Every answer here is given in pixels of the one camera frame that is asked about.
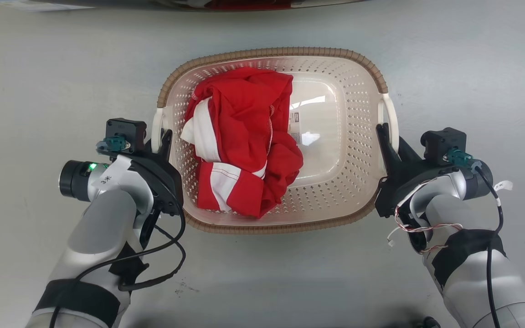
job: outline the label sticker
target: label sticker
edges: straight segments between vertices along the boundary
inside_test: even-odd
[[[117,160],[106,169],[103,174],[92,183],[92,186],[100,190],[109,190],[118,187],[118,182],[127,170],[131,167],[131,159],[127,156],[119,155]]]
[[[299,112],[290,112],[289,113],[289,134],[295,142],[301,144],[301,132],[299,126]]]

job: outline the gray floor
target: gray floor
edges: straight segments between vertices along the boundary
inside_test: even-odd
[[[242,15],[0,6],[0,328],[27,322],[85,209],[60,195],[58,173],[69,159],[102,159],[94,144],[104,121],[149,121],[163,81],[189,59],[300,45],[373,60],[415,147],[428,129],[468,133],[469,152],[515,182],[502,194],[502,238],[525,277],[525,0],[373,0]],[[497,223],[491,198],[471,206]],[[406,236],[386,244],[393,227],[372,213],[294,235],[190,228],[186,265],[133,293],[123,326],[381,327],[427,314],[455,327]],[[170,270],[178,256],[147,257],[141,278]]]

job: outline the wire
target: wire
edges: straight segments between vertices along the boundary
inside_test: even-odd
[[[162,181],[161,179],[159,179],[158,176],[154,175],[154,177],[155,177],[155,179],[160,181],[160,183],[163,185],[163,187],[171,195],[171,197],[174,200],[175,207],[177,207],[178,213],[180,214],[181,227],[180,227],[179,232],[177,232],[177,235],[175,235],[175,237],[171,237],[171,235],[169,235],[165,230],[159,228],[158,231],[163,233],[167,237],[169,237],[169,239],[171,239],[170,241],[168,241],[167,243],[165,243],[163,245],[160,245],[158,247],[154,247],[152,249],[148,249],[147,251],[140,251],[139,253],[135,253],[133,255],[121,257],[121,258],[118,258],[118,259],[112,259],[112,260],[104,261],[104,262],[101,262],[101,263],[96,264],[94,266],[91,266],[90,268],[84,270],[76,278],[74,278],[73,284],[70,287],[68,287],[68,289],[65,289],[64,292],[61,293],[60,300],[62,300],[65,297],[66,293],[71,293],[73,291],[73,288],[75,287],[76,283],[79,282],[82,278],[84,278],[84,276],[86,276],[87,274],[93,272],[94,270],[97,270],[98,268],[102,268],[104,266],[108,266],[110,264],[121,262],[121,261],[137,259],[137,258],[139,258],[141,256],[144,256],[144,255],[152,254],[152,253],[155,253],[157,251],[162,251],[163,249],[166,249],[167,247],[169,247],[171,245],[177,245],[178,248],[181,250],[182,258],[181,258],[181,261],[178,264],[177,268],[175,268],[171,273],[166,274],[164,276],[161,276],[159,278],[155,278],[155,279],[152,279],[152,280],[147,280],[145,282],[139,282],[139,283],[133,284],[133,285],[119,285],[119,290],[121,290],[123,287],[124,288],[130,288],[128,290],[135,290],[135,289],[151,287],[151,286],[154,286],[154,285],[159,284],[161,282],[164,282],[165,280],[171,278],[174,274],[177,274],[177,272],[181,268],[181,265],[185,261],[185,250],[179,244],[179,240],[180,240],[181,236],[185,232],[185,214],[184,214],[183,207],[181,206],[180,201],[177,199],[177,197],[175,197],[175,195],[169,189],[169,187],[167,187],[167,184],[164,181]],[[56,326],[56,320],[58,319],[58,315],[60,314],[60,309],[61,309],[61,306],[58,305],[54,309],[54,312],[52,312],[52,318],[50,319],[50,328],[54,328]]]
[[[495,328],[500,328],[499,321],[498,321],[498,312],[495,309],[495,301],[494,301],[494,287],[492,286],[492,278],[491,278],[491,253],[492,253],[492,244],[496,237],[498,236],[499,231],[502,230],[502,227],[504,226],[504,212],[502,211],[502,202],[499,200],[498,193],[494,190],[494,187],[489,183],[489,180],[487,177],[485,177],[485,174],[481,170],[481,168],[478,166],[475,168],[477,173],[479,173],[479,176],[481,176],[481,179],[485,182],[489,190],[491,191],[491,194],[494,195],[496,203],[498,203],[498,214],[499,214],[499,223],[498,228],[494,230],[494,236],[489,241],[489,245],[487,246],[487,294],[489,297],[489,309],[491,311],[491,317],[494,320],[494,326]]]

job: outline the folded garment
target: folded garment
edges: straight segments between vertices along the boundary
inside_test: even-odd
[[[198,207],[260,218],[303,166],[289,127],[290,75],[239,68],[202,81],[181,139],[195,145]]]

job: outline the white tape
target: white tape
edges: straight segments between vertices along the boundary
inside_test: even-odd
[[[494,185],[494,190],[498,191],[501,189],[505,190],[512,190],[514,187],[514,183],[512,181],[504,180],[502,182],[498,182],[496,185]]]
[[[118,187],[118,182],[127,170],[131,167],[131,159],[127,156],[119,155],[117,160],[106,169],[103,174],[92,183],[92,186],[100,190],[109,190]]]

